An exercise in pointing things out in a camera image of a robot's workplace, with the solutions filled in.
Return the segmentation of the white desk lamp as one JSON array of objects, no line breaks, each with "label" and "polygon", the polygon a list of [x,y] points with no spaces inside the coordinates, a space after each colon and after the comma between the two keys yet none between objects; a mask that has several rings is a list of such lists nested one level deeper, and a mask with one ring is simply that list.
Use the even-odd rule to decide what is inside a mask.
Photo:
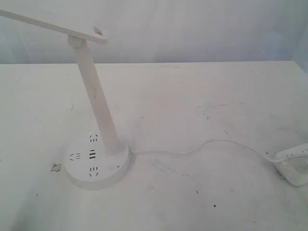
[{"label": "white desk lamp", "polygon": [[64,156],[70,180],[86,190],[99,190],[119,181],[127,172],[130,148],[120,141],[88,46],[104,44],[108,32],[75,20],[28,7],[2,6],[2,17],[67,35],[96,119],[97,127],[71,144]]}]

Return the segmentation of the small torn paper scrap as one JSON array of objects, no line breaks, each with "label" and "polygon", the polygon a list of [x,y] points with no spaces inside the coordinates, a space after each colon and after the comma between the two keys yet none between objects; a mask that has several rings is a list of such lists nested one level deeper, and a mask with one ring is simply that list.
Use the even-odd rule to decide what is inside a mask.
[{"label": "small torn paper scrap", "polygon": [[62,164],[59,163],[59,164],[56,164],[56,163],[53,163],[52,167],[51,167],[51,172],[59,172],[62,168]]}]

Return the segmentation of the white power strip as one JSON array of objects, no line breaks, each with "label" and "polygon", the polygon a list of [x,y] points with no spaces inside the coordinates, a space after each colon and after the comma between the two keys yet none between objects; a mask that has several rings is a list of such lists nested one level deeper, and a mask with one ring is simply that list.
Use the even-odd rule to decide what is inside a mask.
[{"label": "white power strip", "polygon": [[293,186],[308,183],[308,144],[304,143],[280,152],[266,152],[273,163],[276,174]]}]

